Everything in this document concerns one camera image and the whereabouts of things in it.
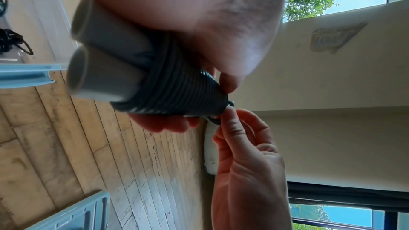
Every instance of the hand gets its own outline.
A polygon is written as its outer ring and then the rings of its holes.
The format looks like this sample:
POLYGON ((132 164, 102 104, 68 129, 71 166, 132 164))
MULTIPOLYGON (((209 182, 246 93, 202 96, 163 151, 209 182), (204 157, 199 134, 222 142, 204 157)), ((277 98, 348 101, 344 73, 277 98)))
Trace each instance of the hand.
POLYGON ((228 107, 213 141, 219 148, 213 229, 291 230, 284 161, 268 125, 228 107))
MULTIPOLYGON (((220 85, 233 92, 270 48, 284 0, 98 0, 141 26, 173 31, 208 72, 221 72, 220 85)), ((131 115, 151 132, 184 132, 199 119, 131 115)))

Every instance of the coiled black cord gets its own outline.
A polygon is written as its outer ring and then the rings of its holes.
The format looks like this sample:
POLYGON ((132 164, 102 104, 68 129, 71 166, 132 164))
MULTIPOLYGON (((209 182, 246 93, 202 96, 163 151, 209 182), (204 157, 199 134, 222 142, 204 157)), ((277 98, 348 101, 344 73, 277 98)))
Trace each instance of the coiled black cord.
MULTIPOLYGON (((0 0, 0 17, 2 17, 6 13, 8 6, 8 0, 0 0)), ((13 46, 16 46, 18 49, 22 50, 28 55, 34 54, 30 45, 28 45, 22 35, 10 29, 0 28, 0 54, 9 52, 13 46)))

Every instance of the wooden floor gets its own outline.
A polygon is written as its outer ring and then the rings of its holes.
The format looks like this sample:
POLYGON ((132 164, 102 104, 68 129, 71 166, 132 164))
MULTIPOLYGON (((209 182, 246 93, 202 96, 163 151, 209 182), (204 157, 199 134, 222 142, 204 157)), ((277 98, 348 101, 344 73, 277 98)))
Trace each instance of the wooden floor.
POLYGON ((0 89, 0 229, 24 229, 99 190, 109 230, 211 229, 203 125, 152 134, 54 84, 0 89))

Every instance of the white wall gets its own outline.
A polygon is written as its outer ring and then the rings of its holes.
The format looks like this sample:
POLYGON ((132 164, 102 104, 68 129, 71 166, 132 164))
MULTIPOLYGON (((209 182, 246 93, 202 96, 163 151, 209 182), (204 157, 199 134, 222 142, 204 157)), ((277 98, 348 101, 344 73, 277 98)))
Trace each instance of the white wall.
POLYGON ((289 181, 409 191, 409 113, 263 119, 289 181))
POLYGON ((409 0, 284 23, 230 99, 253 111, 409 105, 409 0), (369 24, 337 53, 309 50, 320 28, 369 24))

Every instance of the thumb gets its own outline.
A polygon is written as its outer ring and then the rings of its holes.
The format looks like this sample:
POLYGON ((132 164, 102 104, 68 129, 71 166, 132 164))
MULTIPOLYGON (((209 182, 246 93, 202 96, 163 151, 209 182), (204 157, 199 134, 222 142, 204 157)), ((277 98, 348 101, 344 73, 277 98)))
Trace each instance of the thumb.
POLYGON ((223 136, 230 146, 235 159, 246 158, 252 153, 254 145, 249 141, 246 131, 237 116, 236 110, 228 106, 221 116, 223 136))

